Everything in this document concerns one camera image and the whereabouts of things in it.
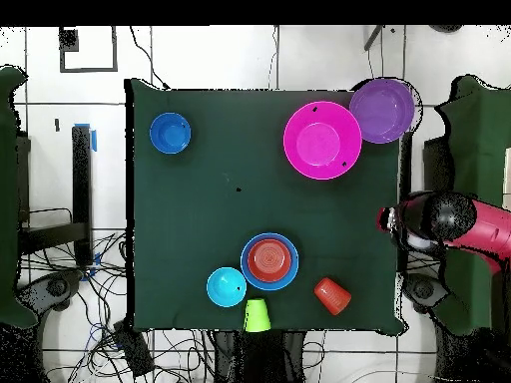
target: table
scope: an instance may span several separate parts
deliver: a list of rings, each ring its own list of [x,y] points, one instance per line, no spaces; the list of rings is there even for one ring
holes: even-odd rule
[[[380,207],[397,203],[399,143],[364,142],[348,173],[323,182],[299,174],[283,152],[294,111],[318,100],[348,107],[352,93],[160,91],[135,79],[129,89],[137,328],[239,330],[247,299],[263,297],[276,329],[403,330],[394,316],[397,251],[375,220]],[[159,153],[150,141],[153,119],[165,112],[183,115],[192,128],[178,155]],[[245,243],[266,231],[297,247],[296,279],[276,292],[249,285],[241,304],[214,305],[208,276],[239,268]],[[352,295],[338,316],[312,292],[325,276]]]

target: red bowl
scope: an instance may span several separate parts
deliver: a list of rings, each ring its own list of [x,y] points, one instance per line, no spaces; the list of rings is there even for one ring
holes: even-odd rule
[[[249,251],[249,270],[262,282],[281,280],[290,267],[291,254],[279,240],[260,240]]]

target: lime green cup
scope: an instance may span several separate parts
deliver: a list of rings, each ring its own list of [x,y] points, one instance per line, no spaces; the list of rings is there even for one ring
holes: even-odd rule
[[[262,298],[247,301],[244,329],[246,332],[264,332],[271,329],[266,303]]]

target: magenta bowl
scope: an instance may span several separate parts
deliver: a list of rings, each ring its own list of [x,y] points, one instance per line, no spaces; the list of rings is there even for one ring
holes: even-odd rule
[[[362,148],[353,114],[333,102],[313,102],[298,109],[283,133],[291,165],[314,180],[331,180],[349,171]]]

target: cup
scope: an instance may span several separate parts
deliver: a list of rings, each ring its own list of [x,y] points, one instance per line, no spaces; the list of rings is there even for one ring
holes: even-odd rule
[[[314,288],[319,301],[334,316],[340,313],[351,299],[351,294],[328,277],[324,277]]]
[[[264,299],[249,299],[245,308],[246,332],[264,332],[271,329]]]

